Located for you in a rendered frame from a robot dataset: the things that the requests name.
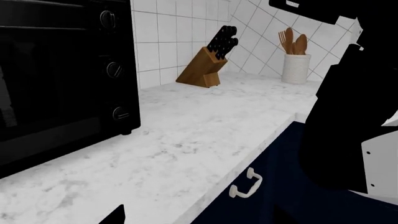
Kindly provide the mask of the black toaster oven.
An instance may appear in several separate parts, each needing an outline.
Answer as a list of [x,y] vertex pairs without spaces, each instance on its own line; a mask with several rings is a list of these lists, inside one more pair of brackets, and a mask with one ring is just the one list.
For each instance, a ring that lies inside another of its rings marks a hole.
[[135,62],[129,0],[0,0],[0,179],[141,126]]

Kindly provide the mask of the white speckled utensil holder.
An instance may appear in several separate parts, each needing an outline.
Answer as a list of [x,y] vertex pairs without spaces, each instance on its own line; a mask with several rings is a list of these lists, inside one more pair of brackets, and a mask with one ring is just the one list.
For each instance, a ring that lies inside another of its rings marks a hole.
[[311,55],[284,55],[282,82],[301,85],[306,83]]

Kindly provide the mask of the narrow wooden spoon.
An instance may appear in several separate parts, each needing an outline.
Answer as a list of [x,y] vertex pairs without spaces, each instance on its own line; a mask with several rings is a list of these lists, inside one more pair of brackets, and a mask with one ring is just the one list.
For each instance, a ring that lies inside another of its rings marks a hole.
[[285,45],[286,45],[286,53],[287,54],[292,53],[293,39],[294,39],[293,30],[291,27],[288,27],[285,30]]

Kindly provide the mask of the wide wooden spoon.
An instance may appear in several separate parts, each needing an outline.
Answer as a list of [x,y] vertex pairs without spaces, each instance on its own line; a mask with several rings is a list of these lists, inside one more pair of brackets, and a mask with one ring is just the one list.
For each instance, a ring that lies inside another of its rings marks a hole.
[[307,49],[307,36],[305,34],[301,34],[294,44],[294,50],[296,55],[305,55],[305,51]]

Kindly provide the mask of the black-handled knife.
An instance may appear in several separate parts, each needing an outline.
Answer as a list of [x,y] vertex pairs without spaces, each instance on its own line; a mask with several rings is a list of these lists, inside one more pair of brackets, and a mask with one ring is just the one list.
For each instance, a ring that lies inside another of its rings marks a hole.
[[220,46],[218,46],[218,51],[216,52],[215,57],[218,60],[225,59],[226,54],[228,54],[234,46],[238,45],[237,38],[229,38],[224,40]]
[[236,35],[237,27],[222,26],[216,35],[212,38],[210,43],[206,46],[209,52],[217,52],[218,47],[225,41]]

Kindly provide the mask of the black oven knob horizontal line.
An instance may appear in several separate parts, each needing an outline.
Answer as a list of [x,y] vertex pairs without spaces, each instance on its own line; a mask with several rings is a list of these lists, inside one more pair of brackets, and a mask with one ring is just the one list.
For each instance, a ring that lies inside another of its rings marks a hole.
[[115,121],[120,121],[122,119],[126,119],[129,116],[130,116],[130,112],[128,112],[127,109],[125,109],[121,106],[118,106],[117,108],[115,108],[112,113],[112,117]]

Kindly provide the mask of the navy blue cabinet drawer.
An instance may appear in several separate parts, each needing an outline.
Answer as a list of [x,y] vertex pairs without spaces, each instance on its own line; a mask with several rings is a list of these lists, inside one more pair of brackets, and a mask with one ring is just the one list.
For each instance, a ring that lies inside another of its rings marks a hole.
[[263,178],[249,198],[225,189],[191,224],[273,224],[274,205],[299,224],[398,224],[398,205],[311,182],[297,153],[304,124],[294,121],[250,165]]

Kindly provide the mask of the black oven knob slanted line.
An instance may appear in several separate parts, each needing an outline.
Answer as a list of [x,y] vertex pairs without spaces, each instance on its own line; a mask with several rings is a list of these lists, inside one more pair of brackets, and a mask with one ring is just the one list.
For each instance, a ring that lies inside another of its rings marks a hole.
[[110,78],[121,78],[124,75],[124,69],[119,63],[111,62],[106,67],[106,74]]

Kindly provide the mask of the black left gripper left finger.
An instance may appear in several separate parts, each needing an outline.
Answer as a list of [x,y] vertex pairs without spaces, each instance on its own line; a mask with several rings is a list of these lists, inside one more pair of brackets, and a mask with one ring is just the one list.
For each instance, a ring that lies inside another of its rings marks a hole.
[[124,205],[119,205],[113,210],[106,218],[104,218],[99,224],[124,224],[125,212]]

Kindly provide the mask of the wooden knife block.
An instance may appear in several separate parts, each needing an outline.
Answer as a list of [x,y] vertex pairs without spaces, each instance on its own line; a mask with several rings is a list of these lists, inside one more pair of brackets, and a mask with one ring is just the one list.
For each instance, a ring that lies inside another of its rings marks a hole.
[[227,59],[217,59],[214,52],[202,47],[176,82],[206,88],[217,86],[220,84],[218,72],[227,62]]

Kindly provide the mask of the white robot torso panel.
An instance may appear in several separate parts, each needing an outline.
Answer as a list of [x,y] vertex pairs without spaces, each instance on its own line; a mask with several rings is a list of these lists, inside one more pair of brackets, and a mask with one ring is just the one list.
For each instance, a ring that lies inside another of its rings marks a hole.
[[398,130],[361,146],[368,188],[364,196],[398,205]]

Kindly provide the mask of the black oven knob vertical line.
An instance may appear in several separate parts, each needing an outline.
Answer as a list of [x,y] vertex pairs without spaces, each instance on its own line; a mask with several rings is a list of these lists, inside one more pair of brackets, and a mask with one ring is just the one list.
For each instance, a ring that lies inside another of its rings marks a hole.
[[113,12],[111,11],[103,11],[100,14],[100,22],[101,25],[107,29],[112,29],[116,27],[116,18]]

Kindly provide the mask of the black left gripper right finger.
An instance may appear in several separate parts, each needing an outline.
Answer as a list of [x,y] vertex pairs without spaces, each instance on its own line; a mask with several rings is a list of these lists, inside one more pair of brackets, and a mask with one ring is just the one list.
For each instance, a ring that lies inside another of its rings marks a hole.
[[272,219],[273,224],[299,224],[290,214],[276,204],[274,205]]

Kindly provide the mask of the wooden slotted fork utensil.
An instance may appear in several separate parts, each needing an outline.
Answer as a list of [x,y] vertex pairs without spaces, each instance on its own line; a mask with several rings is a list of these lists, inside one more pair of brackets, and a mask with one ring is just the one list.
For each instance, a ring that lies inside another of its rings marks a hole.
[[279,37],[281,46],[283,47],[285,53],[287,54],[289,51],[288,51],[288,48],[287,48],[287,43],[286,43],[286,38],[285,38],[285,31],[279,32],[278,33],[278,37]]

